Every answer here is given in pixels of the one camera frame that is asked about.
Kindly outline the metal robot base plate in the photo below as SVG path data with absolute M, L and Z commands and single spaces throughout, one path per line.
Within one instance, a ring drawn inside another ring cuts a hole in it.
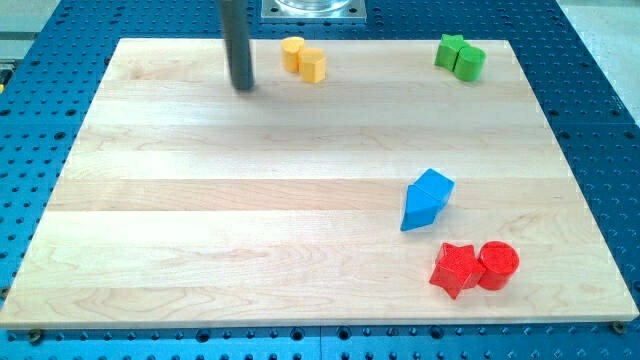
M 365 0 L 262 0 L 260 17 L 267 23 L 365 22 Z

